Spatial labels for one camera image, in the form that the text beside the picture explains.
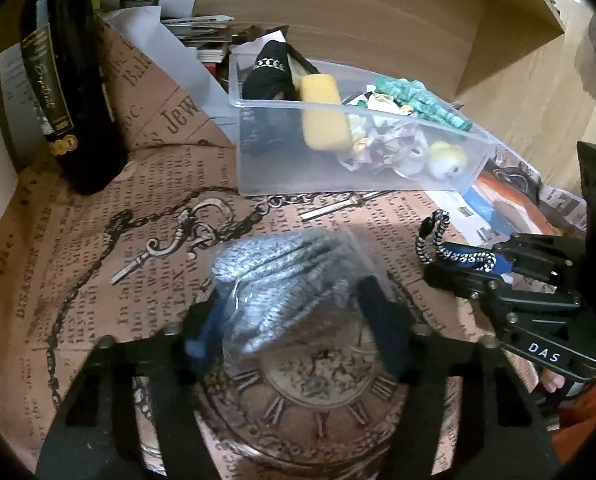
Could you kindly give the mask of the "yellow head felt doll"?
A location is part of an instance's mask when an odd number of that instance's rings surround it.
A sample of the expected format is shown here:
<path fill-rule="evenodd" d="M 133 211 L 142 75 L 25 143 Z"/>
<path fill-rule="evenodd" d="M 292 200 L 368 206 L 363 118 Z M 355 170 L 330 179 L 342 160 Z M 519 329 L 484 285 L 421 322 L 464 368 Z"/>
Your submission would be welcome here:
<path fill-rule="evenodd" d="M 348 106 L 367 110 L 362 116 L 382 116 L 415 122 L 429 145 L 428 161 L 414 179 L 443 182 L 466 173 L 469 156 L 464 144 L 472 123 L 451 112 L 417 80 L 378 76 L 366 90 L 346 101 Z"/>

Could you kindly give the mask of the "clear plastic storage bin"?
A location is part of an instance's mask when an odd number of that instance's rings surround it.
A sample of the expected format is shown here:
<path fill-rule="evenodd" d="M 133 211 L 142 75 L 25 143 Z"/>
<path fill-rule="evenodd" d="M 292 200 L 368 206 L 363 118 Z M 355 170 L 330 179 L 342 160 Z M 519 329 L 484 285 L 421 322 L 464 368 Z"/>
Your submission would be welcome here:
<path fill-rule="evenodd" d="M 232 53 L 228 97 L 244 195 L 465 192 L 494 151 L 421 82 L 294 58 L 284 42 Z"/>

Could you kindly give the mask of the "grey knit item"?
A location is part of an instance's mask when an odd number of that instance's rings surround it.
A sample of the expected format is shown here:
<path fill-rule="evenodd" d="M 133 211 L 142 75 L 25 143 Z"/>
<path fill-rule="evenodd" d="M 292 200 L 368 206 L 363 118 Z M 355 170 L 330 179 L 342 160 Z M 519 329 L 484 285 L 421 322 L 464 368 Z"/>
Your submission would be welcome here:
<path fill-rule="evenodd" d="M 304 230 L 234 240 L 217 255 L 223 359 L 353 344 L 366 324 L 360 285 L 392 296 L 383 263 L 349 231 Z"/>

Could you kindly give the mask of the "yellow felt sponge ball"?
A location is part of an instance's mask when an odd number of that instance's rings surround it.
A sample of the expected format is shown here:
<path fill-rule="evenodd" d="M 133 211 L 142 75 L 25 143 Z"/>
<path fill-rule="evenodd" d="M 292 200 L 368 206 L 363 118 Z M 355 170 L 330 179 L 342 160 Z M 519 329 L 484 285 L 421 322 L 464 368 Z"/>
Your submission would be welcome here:
<path fill-rule="evenodd" d="M 343 152 L 352 147 L 352 135 L 347 116 L 334 106 L 341 106 L 338 85 L 329 74 L 302 77 L 300 100 L 308 104 L 302 110 L 304 142 L 321 152 Z"/>

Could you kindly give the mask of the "black fabric headband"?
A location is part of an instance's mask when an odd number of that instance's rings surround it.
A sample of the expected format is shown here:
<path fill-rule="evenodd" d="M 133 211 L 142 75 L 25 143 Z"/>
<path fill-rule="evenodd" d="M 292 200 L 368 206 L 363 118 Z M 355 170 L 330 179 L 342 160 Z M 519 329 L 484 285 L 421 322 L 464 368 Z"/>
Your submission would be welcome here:
<path fill-rule="evenodd" d="M 246 100 L 299 100 L 302 77 L 319 70 L 287 42 L 267 42 L 252 66 L 242 87 Z"/>

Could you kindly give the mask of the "orange poster paper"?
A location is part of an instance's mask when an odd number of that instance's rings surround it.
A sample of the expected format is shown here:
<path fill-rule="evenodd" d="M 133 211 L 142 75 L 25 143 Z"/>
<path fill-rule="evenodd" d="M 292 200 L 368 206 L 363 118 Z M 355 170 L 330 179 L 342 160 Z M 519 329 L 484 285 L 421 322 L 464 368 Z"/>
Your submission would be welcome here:
<path fill-rule="evenodd" d="M 539 235 L 586 235 L 586 202 L 571 192 L 542 182 L 519 154 L 498 144 L 473 186 L 466 203 L 496 232 Z"/>

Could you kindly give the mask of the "newspaper print table mat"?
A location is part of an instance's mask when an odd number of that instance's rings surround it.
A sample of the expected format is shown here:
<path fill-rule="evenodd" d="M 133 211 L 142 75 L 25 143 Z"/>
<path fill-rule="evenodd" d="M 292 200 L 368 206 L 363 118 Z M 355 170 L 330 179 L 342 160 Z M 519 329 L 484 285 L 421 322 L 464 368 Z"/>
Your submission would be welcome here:
<path fill-rule="evenodd" d="M 443 336 L 490 333 L 467 301 L 428 287 L 414 254 L 424 217 L 452 193 L 270 195 L 237 192 L 235 151 L 213 125 L 130 136 L 130 162 L 104 191 L 74 194 L 40 157 L 0 222 L 0 436 L 38 462 L 57 405 L 100 338 L 155 335 L 210 291 L 229 240 L 302 228 L 343 230 L 388 273 L 399 300 Z M 369 479 L 405 390 L 368 333 L 312 365 L 254 365 L 200 386 L 198 421 L 227 479 Z"/>

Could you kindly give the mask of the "stack of newspapers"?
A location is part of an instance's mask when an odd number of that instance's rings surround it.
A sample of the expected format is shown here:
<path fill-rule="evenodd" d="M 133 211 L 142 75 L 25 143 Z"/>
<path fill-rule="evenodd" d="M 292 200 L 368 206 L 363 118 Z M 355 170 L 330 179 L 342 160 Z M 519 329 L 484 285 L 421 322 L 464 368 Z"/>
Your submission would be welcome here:
<path fill-rule="evenodd" d="M 272 29 L 247 26 L 228 14 L 197 14 L 196 0 L 92 0 L 92 3 L 95 10 L 102 12 L 156 6 L 161 24 L 214 74 L 232 52 L 257 54 L 269 41 L 284 42 L 288 32 L 286 26 Z"/>

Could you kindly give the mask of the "dark wine bottle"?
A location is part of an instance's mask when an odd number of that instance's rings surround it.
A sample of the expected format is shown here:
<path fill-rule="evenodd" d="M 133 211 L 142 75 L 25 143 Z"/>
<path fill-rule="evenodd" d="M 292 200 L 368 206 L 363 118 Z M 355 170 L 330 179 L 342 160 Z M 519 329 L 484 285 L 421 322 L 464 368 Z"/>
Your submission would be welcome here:
<path fill-rule="evenodd" d="M 91 0 L 26 0 L 19 32 L 50 153 L 74 192 L 100 192 L 128 149 L 107 99 Z"/>

